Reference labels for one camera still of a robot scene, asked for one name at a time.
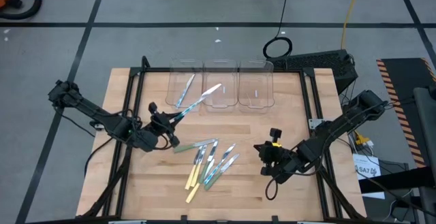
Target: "yellow cable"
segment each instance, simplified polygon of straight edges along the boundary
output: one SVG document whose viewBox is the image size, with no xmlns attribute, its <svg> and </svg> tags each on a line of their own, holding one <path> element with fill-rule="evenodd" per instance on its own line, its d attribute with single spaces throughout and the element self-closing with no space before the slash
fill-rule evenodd
<svg viewBox="0 0 436 224">
<path fill-rule="evenodd" d="M 352 0 L 352 2 L 349 5 L 348 8 L 348 12 L 347 12 L 347 17 L 345 18 L 345 22 L 343 23 L 343 28 L 342 28 L 342 39 L 341 39 L 341 49 L 343 50 L 345 48 L 345 32 L 347 31 L 347 23 L 348 23 L 348 18 L 349 15 L 351 14 L 352 10 L 353 10 L 353 6 L 354 6 L 354 2 L 356 0 Z"/>
</svg>

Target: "gray floor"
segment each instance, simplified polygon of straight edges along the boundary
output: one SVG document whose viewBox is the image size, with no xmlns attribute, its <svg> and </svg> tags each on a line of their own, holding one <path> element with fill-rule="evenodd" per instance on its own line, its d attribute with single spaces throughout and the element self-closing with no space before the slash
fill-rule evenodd
<svg viewBox="0 0 436 224">
<path fill-rule="evenodd" d="M 411 0 L 419 19 L 436 22 L 436 0 Z M 88 21 L 95 0 L 44 0 L 39 14 L 21 22 Z M 350 0 L 287 0 L 284 22 L 341 23 Z M 278 22 L 283 0 L 102 0 L 96 22 Z M 413 23 L 403 0 L 357 0 L 350 22 Z M 0 27 L 0 215 L 14 223 L 44 145 L 54 111 L 47 92 L 66 79 L 84 33 L 81 27 Z M 293 54 L 336 50 L 340 28 L 284 28 Z M 425 29 L 436 44 L 436 29 Z M 263 45 L 277 32 L 267 27 L 110 28 L 94 27 L 75 82 L 83 95 L 102 104 L 110 69 L 131 67 L 146 55 L 152 66 L 172 59 L 264 59 Z M 387 93 L 376 59 L 429 54 L 416 29 L 348 29 L 346 49 L 356 59 L 354 94 L 372 89 Z M 272 46 L 271 55 L 282 46 Z M 80 124 L 88 120 L 66 114 Z M 375 143 L 380 159 L 411 163 L 409 149 L 392 110 L 360 131 Z M 61 121 L 27 221 L 72 218 L 83 184 L 83 166 L 92 138 Z"/>
</svg>

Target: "clear plastic container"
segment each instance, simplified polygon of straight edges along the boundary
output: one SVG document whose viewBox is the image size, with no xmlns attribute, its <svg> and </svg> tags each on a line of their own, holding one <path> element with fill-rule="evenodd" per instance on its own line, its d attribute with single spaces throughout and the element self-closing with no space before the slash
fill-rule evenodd
<svg viewBox="0 0 436 224">
<path fill-rule="evenodd" d="M 202 69 L 203 63 L 198 60 L 172 61 L 165 102 L 173 106 L 176 111 L 182 111 L 195 103 L 202 95 Z M 199 109 L 200 106 L 197 106 L 192 112 Z"/>
<path fill-rule="evenodd" d="M 204 63 L 203 92 L 221 86 L 203 104 L 209 112 L 231 112 L 238 103 L 238 65 L 233 60 L 210 60 Z"/>
<path fill-rule="evenodd" d="M 239 71 L 239 109 L 265 113 L 274 105 L 274 65 L 269 61 L 245 61 Z"/>
</svg>

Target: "yellow handle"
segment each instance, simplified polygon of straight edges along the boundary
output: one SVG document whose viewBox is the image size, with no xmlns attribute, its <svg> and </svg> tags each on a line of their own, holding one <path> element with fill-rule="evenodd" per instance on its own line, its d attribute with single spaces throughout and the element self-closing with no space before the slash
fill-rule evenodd
<svg viewBox="0 0 436 224">
<path fill-rule="evenodd" d="M 186 190 L 189 190 L 189 186 L 191 185 L 193 173 L 194 173 L 195 170 L 196 170 L 196 165 L 192 166 L 191 173 L 189 174 L 188 181 L 186 182 L 186 185 L 185 185 L 185 189 Z"/>
<path fill-rule="evenodd" d="M 191 181 L 191 187 L 194 187 L 197 183 L 197 179 L 198 179 L 198 173 L 200 173 L 200 168 L 202 167 L 201 164 L 197 165 L 197 169 L 195 174 L 193 175 L 192 181 Z"/>
<path fill-rule="evenodd" d="M 200 183 L 197 182 L 197 185 L 192 189 L 191 193 L 188 195 L 188 198 L 186 199 L 186 202 L 189 204 L 190 201 L 193 199 L 194 195 L 196 194 L 198 187 L 200 186 Z"/>
</svg>

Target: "wooden table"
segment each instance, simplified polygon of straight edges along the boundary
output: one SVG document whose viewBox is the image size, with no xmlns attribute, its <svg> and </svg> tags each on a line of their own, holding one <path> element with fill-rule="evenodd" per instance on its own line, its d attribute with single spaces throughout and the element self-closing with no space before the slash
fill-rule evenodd
<svg viewBox="0 0 436 224">
<path fill-rule="evenodd" d="M 107 111 L 121 110 L 128 73 L 129 69 L 112 70 L 103 104 Z M 341 114 L 341 107 L 332 72 L 330 69 L 316 69 L 315 74 L 324 118 L 334 119 Z M 152 101 L 157 104 L 159 111 L 173 111 L 165 102 L 168 80 L 168 73 L 145 75 L 139 111 L 144 123 L 149 122 L 147 108 Z M 309 79 L 307 86 L 310 96 Z M 322 212 L 315 176 L 293 176 L 279 185 L 279 194 L 274 201 L 265 198 L 264 191 L 270 177 L 260 175 L 262 162 L 253 145 L 268 140 L 271 127 L 283 130 L 281 143 L 286 148 L 291 148 L 309 137 L 299 75 L 274 73 L 274 98 L 275 105 L 265 114 L 242 113 L 237 109 L 232 113 L 212 113 L 201 107 L 199 112 L 188 114 L 177 125 L 176 135 L 181 144 L 219 138 L 215 161 L 233 143 L 236 143 L 236 147 L 230 156 L 240 153 L 240 157 L 209 191 L 206 192 L 200 187 L 190 204 L 185 203 L 189 191 L 184 186 L 197 153 L 196 149 L 179 154 L 174 154 L 172 150 L 145 153 L 134 149 L 123 219 L 180 220 L 181 215 L 186 214 L 189 220 L 269 221 L 272 215 L 277 215 L 281 221 L 321 221 Z M 311 107 L 313 117 L 316 117 L 313 103 Z M 97 132 L 93 150 L 107 139 L 104 131 Z M 77 214 L 86 212 L 106 187 L 113 151 L 114 143 L 111 143 L 92 158 Z M 360 214 L 366 215 L 348 146 L 334 142 L 330 151 L 340 190 Z M 273 191 L 274 185 L 270 189 L 270 195 Z M 327 186 L 326 191 L 330 215 L 334 216 Z M 113 197 L 111 213 L 114 213 L 115 205 L 116 197 Z"/>
</svg>

